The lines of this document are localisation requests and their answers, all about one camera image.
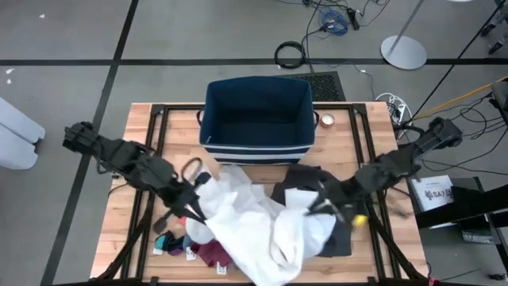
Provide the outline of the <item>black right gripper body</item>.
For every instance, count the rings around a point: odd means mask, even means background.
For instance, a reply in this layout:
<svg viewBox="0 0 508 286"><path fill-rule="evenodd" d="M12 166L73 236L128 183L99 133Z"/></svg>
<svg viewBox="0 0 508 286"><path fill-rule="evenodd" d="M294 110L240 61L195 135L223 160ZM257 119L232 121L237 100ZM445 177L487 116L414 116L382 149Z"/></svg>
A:
<svg viewBox="0 0 508 286"><path fill-rule="evenodd" d="M348 223L356 215L367 215L366 195L354 178L347 180L330 179L322 182L325 197L343 214Z"/></svg>

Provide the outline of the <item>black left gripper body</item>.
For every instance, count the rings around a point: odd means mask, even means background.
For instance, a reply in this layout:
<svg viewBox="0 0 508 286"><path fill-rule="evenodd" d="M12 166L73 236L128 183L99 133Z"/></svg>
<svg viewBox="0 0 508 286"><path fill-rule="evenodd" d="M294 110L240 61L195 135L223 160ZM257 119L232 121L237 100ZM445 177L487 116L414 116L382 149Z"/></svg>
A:
<svg viewBox="0 0 508 286"><path fill-rule="evenodd" d="M186 217L186 208L201 213L198 210L198 195L194 191L195 188L188 180L180 182L173 179L169 185L156 190L156 194L163 201L163 205L168 211L153 224L152 229L155 233L161 234L163 232L168 219L172 215L178 218Z"/></svg>

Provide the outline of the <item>black garment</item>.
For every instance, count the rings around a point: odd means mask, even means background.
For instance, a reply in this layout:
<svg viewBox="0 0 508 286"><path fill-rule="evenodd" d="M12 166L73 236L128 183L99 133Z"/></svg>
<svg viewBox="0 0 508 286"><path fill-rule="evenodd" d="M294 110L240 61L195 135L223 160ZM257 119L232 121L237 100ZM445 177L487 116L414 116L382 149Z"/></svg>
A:
<svg viewBox="0 0 508 286"><path fill-rule="evenodd" d="M331 173L321 170L319 166L312 167L302 164L293 164L289 167L284 181L274 186L270 198L286 207L289 199L286 190L296 187L303 191L316 191L320 183L338 183L339 180ZM329 240L325 243L319 257L347 257L352 254L351 229L342 222L335 222Z"/></svg>

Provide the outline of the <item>teal black purple sock bundle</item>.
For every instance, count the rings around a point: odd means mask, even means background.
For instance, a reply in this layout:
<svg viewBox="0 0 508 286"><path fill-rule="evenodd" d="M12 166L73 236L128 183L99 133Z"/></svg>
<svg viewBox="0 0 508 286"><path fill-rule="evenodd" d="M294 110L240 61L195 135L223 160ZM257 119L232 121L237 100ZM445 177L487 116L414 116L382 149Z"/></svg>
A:
<svg viewBox="0 0 508 286"><path fill-rule="evenodd" d="M164 253L178 256L183 252L183 236L176 237L170 230L156 238L154 249L162 249Z"/></svg>

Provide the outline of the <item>maroon garment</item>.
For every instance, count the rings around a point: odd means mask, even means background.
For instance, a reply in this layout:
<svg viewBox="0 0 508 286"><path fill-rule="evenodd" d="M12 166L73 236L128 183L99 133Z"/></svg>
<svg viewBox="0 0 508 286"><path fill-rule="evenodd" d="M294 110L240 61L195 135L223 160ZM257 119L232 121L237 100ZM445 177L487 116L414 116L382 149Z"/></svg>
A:
<svg viewBox="0 0 508 286"><path fill-rule="evenodd" d="M217 264L223 267L233 262L231 256L228 255L222 245L215 240L204 245L193 243L190 249L193 253L196 253L208 267L215 267Z"/></svg>

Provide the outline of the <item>large white shirt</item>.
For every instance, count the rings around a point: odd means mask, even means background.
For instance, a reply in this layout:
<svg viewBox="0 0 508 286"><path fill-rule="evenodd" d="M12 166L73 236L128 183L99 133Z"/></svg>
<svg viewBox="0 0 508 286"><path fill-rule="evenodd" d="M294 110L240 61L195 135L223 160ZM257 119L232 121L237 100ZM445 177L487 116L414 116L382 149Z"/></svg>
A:
<svg viewBox="0 0 508 286"><path fill-rule="evenodd" d="M191 241L220 243L236 266L257 286L283 286L302 271L304 260L318 255L337 222L334 214L311 214L315 195L292 188L306 201L285 207L267 197L239 166L226 165L218 178L199 187L203 222L186 220Z"/></svg>

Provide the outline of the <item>white printed paper sign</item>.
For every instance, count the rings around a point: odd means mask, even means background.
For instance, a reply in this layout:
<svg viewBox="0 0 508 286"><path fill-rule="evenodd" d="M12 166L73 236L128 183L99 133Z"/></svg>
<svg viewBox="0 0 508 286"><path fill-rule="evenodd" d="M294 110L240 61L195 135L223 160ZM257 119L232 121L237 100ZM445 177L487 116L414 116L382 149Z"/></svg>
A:
<svg viewBox="0 0 508 286"><path fill-rule="evenodd" d="M423 211L429 211L454 202L453 184L447 175L412 179L411 185Z"/></svg>

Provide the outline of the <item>navy white striped fabric basket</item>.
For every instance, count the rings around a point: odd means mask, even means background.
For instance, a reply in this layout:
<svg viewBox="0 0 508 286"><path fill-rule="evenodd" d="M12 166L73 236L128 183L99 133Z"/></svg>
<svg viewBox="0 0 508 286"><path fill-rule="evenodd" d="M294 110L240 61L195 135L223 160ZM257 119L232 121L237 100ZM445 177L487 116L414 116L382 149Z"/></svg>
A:
<svg viewBox="0 0 508 286"><path fill-rule="evenodd" d="M308 82L276 76L208 84L199 144L219 163L296 164L314 145L319 114Z"/></svg>

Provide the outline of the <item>black floor grate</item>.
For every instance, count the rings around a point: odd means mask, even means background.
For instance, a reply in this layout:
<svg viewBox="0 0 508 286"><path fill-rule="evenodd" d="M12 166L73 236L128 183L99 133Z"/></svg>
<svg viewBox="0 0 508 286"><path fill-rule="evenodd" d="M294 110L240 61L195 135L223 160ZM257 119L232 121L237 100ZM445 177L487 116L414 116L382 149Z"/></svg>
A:
<svg viewBox="0 0 508 286"><path fill-rule="evenodd" d="M301 79L308 82L315 102L345 102L346 98L337 71L322 71L282 75L285 78Z"/></svg>

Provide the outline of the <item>black side shelf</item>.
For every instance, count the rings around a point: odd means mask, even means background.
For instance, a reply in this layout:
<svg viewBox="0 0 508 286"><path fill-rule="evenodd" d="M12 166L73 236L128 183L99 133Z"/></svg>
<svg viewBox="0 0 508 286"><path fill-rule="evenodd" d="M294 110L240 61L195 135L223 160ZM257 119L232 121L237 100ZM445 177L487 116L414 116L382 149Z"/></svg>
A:
<svg viewBox="0 0 508 286"><path fill-rule="evenodd" d="M420 228L494 215L495 227L508 227L508 184L489 191L452 186L454 202L416 215Z"/></svg>

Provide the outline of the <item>yellow pole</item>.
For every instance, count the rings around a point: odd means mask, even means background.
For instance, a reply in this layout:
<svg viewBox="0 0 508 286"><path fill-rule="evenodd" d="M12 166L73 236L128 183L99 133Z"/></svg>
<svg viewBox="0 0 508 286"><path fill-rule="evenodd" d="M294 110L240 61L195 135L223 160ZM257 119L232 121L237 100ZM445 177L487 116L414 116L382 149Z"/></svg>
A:
<svg viewBox="0 0 508 286"><path fill-rule="evenodd" d="M497 79L495 81L495 83L499 83L499 82L503 82L503 81L508 81L508 76L502 77L501 79ZM468 98L472 97L473 95L476 95L482 91L490 89L492 85L493 85L493 83L489 83L484 86L478 87L475 90L468 92L467 94L461 95L461 96L456 97L454 99L450 99L447 102L440 104L439 106L436 106L430 110L423 112L423 114L421 114L421 115L415 115L413 120L418 120L418 119L424 118L425 116L430 116L431 114L434 114L437 111L442 111L445 107L451 106L454 103L468 99Z"/></svg>

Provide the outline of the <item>white round stand base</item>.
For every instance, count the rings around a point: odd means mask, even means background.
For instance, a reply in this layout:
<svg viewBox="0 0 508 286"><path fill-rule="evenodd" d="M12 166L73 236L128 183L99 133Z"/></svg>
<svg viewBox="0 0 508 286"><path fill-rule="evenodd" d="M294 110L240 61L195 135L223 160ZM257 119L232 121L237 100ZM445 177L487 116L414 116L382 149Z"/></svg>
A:
<svg viewBox="0 0 508 286"><path fill-rule="evenodd" d="M382 57L395 68L407 71L416 70L423 67L428 59L424 46L414 38L405 35L424 1L418 0L398 35L386 38L380 46Z"/></svg>

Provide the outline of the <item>thin black pole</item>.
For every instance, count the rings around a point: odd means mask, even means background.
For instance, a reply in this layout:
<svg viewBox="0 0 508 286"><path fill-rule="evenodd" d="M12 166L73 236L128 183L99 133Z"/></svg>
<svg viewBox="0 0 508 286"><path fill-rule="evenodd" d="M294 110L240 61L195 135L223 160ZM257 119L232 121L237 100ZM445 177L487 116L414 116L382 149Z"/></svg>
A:
<svg viewBox="0 0 508 286"><path fill-rule="evenodd" d="M479 30L476 32L476 34L473 36L473 38L466 44L466 46L463 48L463 50L460 52L457 58L452 60L452 65L449 67L449 69L446 71L446 73L442 76L442 78L439 80L437 85L432 89L432 91L429 93L429 95L425 98L423 103L418 107L416 112L413 114L413 116L406 122L406 124L409 124L413 120L416 119L416 117L421 113L422 108L426 105L426 103L434 96L434 94L437 92L437 89L440 87L440 85L445 81L445 79L449 76L453 68L462 62L462 57L465 54L465 52L470 48L470 46L473 44L473 42L479 37L481 32L484 28L487 27L488 24L491 23L495 15L504 7L508 0L500 0L500 3L497 5L494 12L491 14L491 16L483 23L483 25L479 28Z"/></svg>

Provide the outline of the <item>pale grey plastic cover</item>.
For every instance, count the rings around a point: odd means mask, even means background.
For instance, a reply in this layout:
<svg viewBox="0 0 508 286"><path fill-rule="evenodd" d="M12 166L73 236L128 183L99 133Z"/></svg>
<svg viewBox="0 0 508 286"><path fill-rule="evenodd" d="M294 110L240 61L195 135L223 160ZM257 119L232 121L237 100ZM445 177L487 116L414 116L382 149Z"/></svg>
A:
<svg viewBox="0 0 508 286"><path fill-rule="evenodd" d="M0 167L27 170L37 162L36 143L44 127L0 97Z"/></svg>

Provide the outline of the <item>black power strip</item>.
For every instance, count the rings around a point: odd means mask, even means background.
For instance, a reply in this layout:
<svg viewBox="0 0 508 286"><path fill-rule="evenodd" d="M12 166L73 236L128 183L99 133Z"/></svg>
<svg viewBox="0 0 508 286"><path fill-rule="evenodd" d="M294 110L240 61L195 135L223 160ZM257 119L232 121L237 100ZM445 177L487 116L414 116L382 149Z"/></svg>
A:
<svg viewBox="0 0 508 286"><path fill-rule="evenodd" d="M347 8L346 13L348 15L349 21L353 27L354 30L360 29L360 24L358 23L356 19L357 10L354 10L353 8Z"/></svg>

